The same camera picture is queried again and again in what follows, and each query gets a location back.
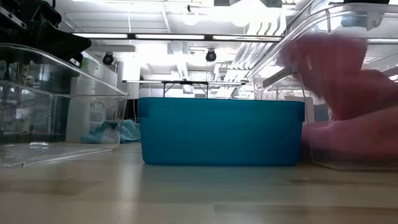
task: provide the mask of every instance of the pipe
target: pipe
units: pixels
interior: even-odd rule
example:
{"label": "pipe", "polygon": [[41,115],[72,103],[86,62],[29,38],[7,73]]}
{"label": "pipe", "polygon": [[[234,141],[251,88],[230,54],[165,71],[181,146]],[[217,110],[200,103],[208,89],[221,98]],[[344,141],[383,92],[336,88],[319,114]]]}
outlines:
{"label": "pipe", "polygon": [[[250,26],[253,27],[252,29],[253,34],[258,35],[259,31],[261,30],[261,22],[253,22],[252,24],[250,24]],[[252,52],[253,45],[254,45],[253,43],[248,43],[246,45],[246,49],[244,50],[242,57],[238,61],[236,61],[236,66],[238,69],[244,69],[242,63],[249,56],[250,52]]]}
{"label": "pipe", "polygon": [[169,20],[167,19],[166,8],[164,7],[164,3],[159,3],[159,4],[162,8],[162,16],[163,16],[164,23],[166,24],[167,32],[171,33],[172,30],[170,29]]}
{"label": "pipe", "polygon": [[[261,29],[259,31],[259,35],[266,34],[269,31],[270,27],[271,24],[269,22],[263,22]],[[252,64],[252,62],[256,60],[257,55],[259,55],[261,52],[264,51],[264,48],[266,46],[266,44],[264,43],[253,43],[253,45],[254,45],[254,52],[251,55],[249,55],[245,60],[245,62],[243,63],[243,67],[245,69],[250,69],[250,64]]]}
{"label": "pipe", "polygon": [[220,76],[220,68],[221,68],[221,64],[217,63],[214,66],[214,82],[217,82],[218,77]]}
{"label": "pipe", "polygon": [[[125,29],[125,28],[117,28],[117,27],[78,27],[79,29]],[[164,28],[131,28],[131,30],[153,30],[153,31],[166,31]]]}
{"label": "pipe", "polygon": [[244,57],[240,59],[238,62],[238,68],[239,69],[246,69],[244,67],[244,64],[248,60],[248,58],[251,56],[251,54],[255,51],[255,47],[257,46],[257,43],[250,43],[249,47],[246,49],[247,51],[244,54]]}
{"label": "pipe", "polygon": [[[253,33],[257,34],[257,30],[254,30],[254,26],[252,24],[256,23],[250,23],[248,32],[246,35],[251,35]],[[235,59],[233,60],[231,67],[234,69],[238,69],[238,62],[241,61],[241,59],[244,57],[244,52],[247,51],[247,48],[250,46],[250,43],[242,43],[241,46],[239,47],[239,50],[235,56]]]}
{"label": "pipe", "polygon": [[[275,27],[273,26],[273,23],[271,23],[266,34],[277,35],[283,33],[283,31],[285,30],[285,26],[283,26],[283,24],[286,24],[286,16],[281,13],[279,19],[277,19],[277,26]],[[268,50],[272,48],[272,46],[275,45],[270,43],[265,43],[261,51],[258,52],[259,56],[255,57],[254,60],[248,65],[249,69],[252,69],[255,66],[255,64],[257,64],[263,58],[263,56],[268,52]]]}
{"label": "pipe", "polygon": [[62,22],[64,24],[66,24],[69,28],[71,28],[73,31],[75,31],[75,28],[73,26],[71,26],[69,23],[65,22],[63,19],[62,19]]}
{"label": "pipe", "polygon": [[304,6],[304,8],[299,12],[299,13],[297,13],[294,17],[293,17],[293,19],[291,19],[287,24],[286,24],[286,29],[285,29],[285,35],[287,35],[287,30],[293,25],[293,23],[303,14],[303,12],[305,11],[305,10],[307,10],[307,8],[309,8],[311,5],[312,5],[312,3],[314,2],[314,0],[310,0],[310,2],[306,5],[306,6]]}
{"label": "pipe", "polygon": [[127,11],[127,19],[129,20],[129,32],[131,32],[130,10]]}

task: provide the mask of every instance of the ceiling light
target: ceiling light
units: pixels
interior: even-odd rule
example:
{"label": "ceiling light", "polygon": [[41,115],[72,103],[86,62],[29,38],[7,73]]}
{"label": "ceiling light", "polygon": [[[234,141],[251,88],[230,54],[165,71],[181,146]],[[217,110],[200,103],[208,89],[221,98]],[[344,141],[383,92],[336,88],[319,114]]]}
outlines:
{"label": "ceiling light", "polygon": [[369,44],[398,44],[396,38],[370,38],[368,39]]}
{"label": "ceiling light", "polygon": [[296,4],[283,4],[282,9],[294,9],[296,8]]}
{"label": "ceiling light", "polygon": [[125,83],[162,83],[162,81],[157,80],[123,80]]}
{"label": "ceiling light", "polygon": [[246,83],[241,82],[208,82],[209,85],[245,85]]}
{"label": "ceiling light", "polygon": [[247,100],[250,100],[249,98],[250,98],[250,96],[234,96],[234,98],[236,98],[236,99],[247,99]]}
{"label": "ceiling light", "polygon": [[194,26],[199,22],[198,12],[186,12],[183,15],[182,21],[188,26]]}
{"label": "ceiling light", "polygon": [[389,77],[392,81],[395,81],[398,79],[398,75],[393,75]]}
{"label": "ceiling light", "polygon": [[189,46],[189,51],[201,51],[201,52],[206,52],[207,50],[208,50],[207,47]]}
{"label": "ceiling light", "polygon": [[204,40],[204,35],[136,34],[136,39],[150,40]]}
{"label": "ceiling light", "polygon": [[243,17],[237,17],[236,19],[232,20],[232,24],[237,27],[245,27],[249,24],[249,20],[244,19]]}
{"label": "ceiling light", "polygon": [[246,42],[280,42],[281,36],[215,35],[213,40],[238,40]]}
{"label": "ceiling light", "polygon": [[73,33],[79,37],[86,37],[91,39],[126,39],[127,34],[91,34],[91,33]]}
{"label": "ceiling light", "polygon": [[164,0],[72,0],[74,2],[104,2],[104,3],[136,3],[136,2],[162,2]]}

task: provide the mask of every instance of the ceiling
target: ceiling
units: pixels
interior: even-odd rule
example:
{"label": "ceiling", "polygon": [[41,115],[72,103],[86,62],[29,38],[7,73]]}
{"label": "ceiling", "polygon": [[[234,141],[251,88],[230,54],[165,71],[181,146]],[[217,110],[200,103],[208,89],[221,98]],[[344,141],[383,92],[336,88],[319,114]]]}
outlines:
{"label": "ceiling", "polygon": [[[116,1],[117,3],[105,3],[100,0],[58,0],[56,10],[62,15],[63,22],[60,24],[60,29],[65,32],[248,34],[250,31],[250,25],[242,26],[249,21],[243,23],[241,21],[251,15],[245,13],[239,3],[229,7],[236,8],[234,14],[231,10],[227,12],[226,7],[213,7],[213,0],[178,1],[180,2],[128,1],[125,3],[126,0],[119,0]],[[245,1],[261,4],[258,0]],[[295,8],[284,9],[287,17],[296,14],[307,1],[309,0],[296,0]],[[186,15],[187,4],[191,5],[192,11],[188,15]],[[257,17],[252,17],[250,20],[273,22],[278,18],[278,12],[274,13],[272,10],[259,10],[259,13]],[[135,51],[140,55],[141,61],[145,61],[142,63],[143,74],[147,72],[148,65],[152,67],[151,72],[170,74],[170,68],[175,68],[176,64],[170,61],[171,56],[167,54],[168,43],[167,41],[95,40],[88,53],[100,60],[106,51],[121,51],[121,48],[127,52]],[[240,43],[189,42],[189,46],[215,49],[218,57],[216,62],[226,62],[235,58]],[[189,70],[214,69],[215,63],[208,63],[205,60],[206,52],[190,53],[191,56],[187,62]]]}

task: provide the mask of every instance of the label on bin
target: label on bin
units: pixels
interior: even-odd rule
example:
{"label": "label on bin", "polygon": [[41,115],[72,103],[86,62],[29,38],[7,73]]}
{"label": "label on bin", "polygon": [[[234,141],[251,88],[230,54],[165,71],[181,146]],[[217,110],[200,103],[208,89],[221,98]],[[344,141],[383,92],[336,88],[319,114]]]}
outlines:
{"label": "label on bin", "polygon": [[262,87],[265,88],[265,87],[277,82],[278,80],[285,78],[288,75],[293,75],[297,71],[298,71],[297,65],[285,67],[281,71],[275,73],[275,75],[262,81]]}

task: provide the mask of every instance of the black machine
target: black machine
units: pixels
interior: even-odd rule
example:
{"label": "black machine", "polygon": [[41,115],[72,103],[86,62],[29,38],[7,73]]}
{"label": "black machine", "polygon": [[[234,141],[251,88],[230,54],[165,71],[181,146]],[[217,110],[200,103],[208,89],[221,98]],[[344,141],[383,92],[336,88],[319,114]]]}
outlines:
{"label": "black machine", "polygon": [[[62,17],[54,7],[55,0],[52,6],[43,0],[0,0],[0,42],[33,47],[80,65],[81,52],[91,46],[91,40],[58,30]],[[13,63],[17,59],[0,54],[0,60]]]}
{"label": "black machine", "polygon": [[115,63],[115,59],[113,58],[113,53],[106,52],[104,58],[102,59],[102,62],[105,65],[113,65]]}
{"label": "black machine", "polygon": [[216,52],[214,50],[207,51],[206,61],[214,62],[216,59],[217,59],[217,55],[216,55]]}

